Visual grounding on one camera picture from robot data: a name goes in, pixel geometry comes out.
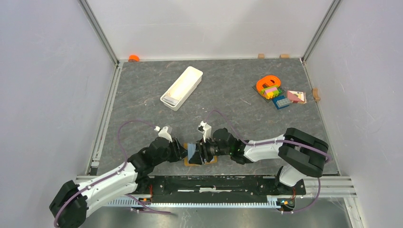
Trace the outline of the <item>orange card holder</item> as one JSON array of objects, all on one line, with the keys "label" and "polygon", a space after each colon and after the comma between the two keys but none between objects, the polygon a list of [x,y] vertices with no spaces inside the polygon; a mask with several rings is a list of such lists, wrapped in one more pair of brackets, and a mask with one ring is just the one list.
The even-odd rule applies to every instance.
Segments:
[{"label": "orange card holder", "polygon": [[196,152],[196,145],[192,144],[192,143],[185,143],[183,146],[187,150],[187,156],[184,158],[185,166],[202,166],[202,165],[209,165],[209,164],[214,164],[214,163],[218,162],[218,157],[214,156],[210,162],[202,161],[200,164],[199,163],[190,163],[188,156],[194,155],[194,153]]}]

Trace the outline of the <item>silver credit card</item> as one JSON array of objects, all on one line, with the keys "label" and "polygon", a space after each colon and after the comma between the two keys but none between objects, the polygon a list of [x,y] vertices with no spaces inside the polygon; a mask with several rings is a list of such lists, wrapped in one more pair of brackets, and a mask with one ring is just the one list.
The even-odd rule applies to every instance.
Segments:
[{"label": "silver credit card", "polygon": [[179,102],[177,99],[174,99],[170,96],[164,96],[162,100],[171,106],[176,106]]}]

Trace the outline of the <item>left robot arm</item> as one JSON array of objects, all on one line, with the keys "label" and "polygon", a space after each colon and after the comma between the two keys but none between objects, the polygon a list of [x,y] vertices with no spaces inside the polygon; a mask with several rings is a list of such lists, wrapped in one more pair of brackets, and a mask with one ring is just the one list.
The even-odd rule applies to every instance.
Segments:
[{"label": "left robot arm", "polygon": [[54,216],[54,227],[77,228],[86,218],[111,200],[149,189],[148,174],[163,162],[181,161],[187,150],[176,138],[171,141],[157,137],[149,146],[131,155],[117,168],[87,180],[65,182],[49,206]]}]

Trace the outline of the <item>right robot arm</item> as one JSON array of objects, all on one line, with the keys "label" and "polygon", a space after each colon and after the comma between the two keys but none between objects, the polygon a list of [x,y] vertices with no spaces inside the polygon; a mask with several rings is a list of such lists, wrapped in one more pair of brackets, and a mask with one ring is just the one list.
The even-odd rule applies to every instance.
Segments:
[{"label": "right robot arm", "polygon": [[226,128],[216,130],[212,137],[202,138],[185,146],[189,164],[204,165],[215,157],[228,155],[238,164],[282,159],[286,162],[277,174],[274,186],[286,194],[305,177],[320,178],[331,159],[329,145],[296,128],[288,128],[277,137],[254,141],[234,137]]}]

